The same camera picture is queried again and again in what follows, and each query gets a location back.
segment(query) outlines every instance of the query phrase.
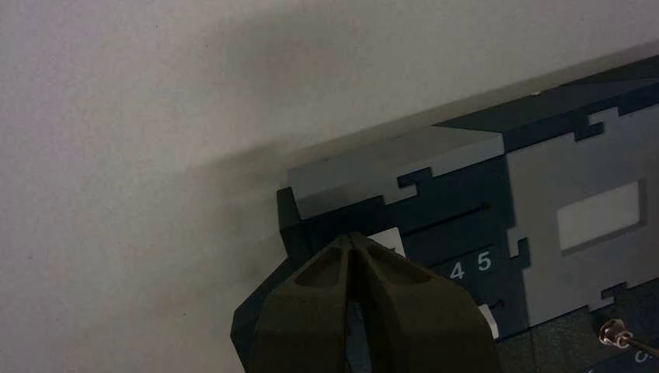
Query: metal screw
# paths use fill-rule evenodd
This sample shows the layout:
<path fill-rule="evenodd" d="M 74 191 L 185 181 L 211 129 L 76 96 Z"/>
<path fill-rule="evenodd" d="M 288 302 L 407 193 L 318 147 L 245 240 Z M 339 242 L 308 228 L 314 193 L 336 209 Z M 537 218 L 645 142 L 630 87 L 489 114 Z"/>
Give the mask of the metal screw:
<path fill-rule="evenodd" d="M 627 341 L 632 338 L 633 333 L 627 330 L 621 319 L 610 319 L 599 328 L 599 341 L 605 346 L 624 349 L 629 347 Z"/>

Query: white rectangle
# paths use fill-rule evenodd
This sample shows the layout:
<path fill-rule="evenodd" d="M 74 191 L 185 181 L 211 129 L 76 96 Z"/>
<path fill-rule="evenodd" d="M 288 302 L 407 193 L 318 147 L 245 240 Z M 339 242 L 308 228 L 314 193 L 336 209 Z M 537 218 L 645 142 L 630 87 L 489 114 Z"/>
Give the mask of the white rectangle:
<path fill-rule="evenodd" d="M 640 222 L 639 182 L 579 200 L 557 214 L 561 250 L 635 225 Z"/>

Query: printed number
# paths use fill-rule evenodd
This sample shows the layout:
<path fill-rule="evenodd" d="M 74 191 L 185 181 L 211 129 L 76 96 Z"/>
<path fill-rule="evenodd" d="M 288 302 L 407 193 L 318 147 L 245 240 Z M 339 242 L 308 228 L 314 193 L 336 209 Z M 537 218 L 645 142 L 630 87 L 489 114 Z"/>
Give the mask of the printed number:
<path fill-rule="evenodd" d="M 462 264 L 457 262 L 455 266 L 453 266 L 453 271 L 451 271 L 451 278 L 459 278 L 461 280 L 464 276 L 465 271 L 462 270 Z"/>
<path fill-rule="evenodd" d="M 490 255 L 489 251 L 484 251 L 478 254 L 478 269 L 480 271 L 489 270 L 490 267 L 492 266 L 492 260 L 490 260 L 490 258 L 487 257 L 488 255 Z"/>

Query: light gray panel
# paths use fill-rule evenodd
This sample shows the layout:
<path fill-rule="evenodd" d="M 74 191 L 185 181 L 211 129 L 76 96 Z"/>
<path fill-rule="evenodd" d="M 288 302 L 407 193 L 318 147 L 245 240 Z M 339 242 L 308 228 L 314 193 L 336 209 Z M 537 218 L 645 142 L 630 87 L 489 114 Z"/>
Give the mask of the light gray panel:
<path fill-rule="evenodd" d="M 426 127 L 292 169 L 288 177 L 300 215 L 310 218 L 379 195 L 386 203 L 412 197 L 415 188 L 398 188 L 398 176 L 426 167 L 441 175 L 503 153 L 500 134 Z"/>
<path fill-rule="evenodd" d="M 605 132 L 575 142 L 572 134 L 507 155 L 517 227 L 528 237 L 524 270 L 528 317 L 536 325 L 574 309 L 610 303 L 601 291 L 632 287 L 659 275 L 659 106 L 619 117 L 591 116 Z M 640 223 L 561 250 L 557 211 L 639 182 Z M 593 216 L 600 224 L 607 216 Z"/>

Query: number 4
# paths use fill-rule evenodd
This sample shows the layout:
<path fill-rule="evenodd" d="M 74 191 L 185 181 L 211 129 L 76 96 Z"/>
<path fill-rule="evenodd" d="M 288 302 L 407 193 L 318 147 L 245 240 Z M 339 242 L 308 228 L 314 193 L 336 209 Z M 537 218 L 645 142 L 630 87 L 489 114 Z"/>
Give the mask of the number 4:
<path fill-rule="evenodd" d="M 465 271 L 462 270 L 462 264 L 460 262 L 457 262 L 455 266 L 453 266 L 453 270 L 451 271 L 451 279 L 459 278 L 461 280 L 464 276 L 465 276 Z"/>

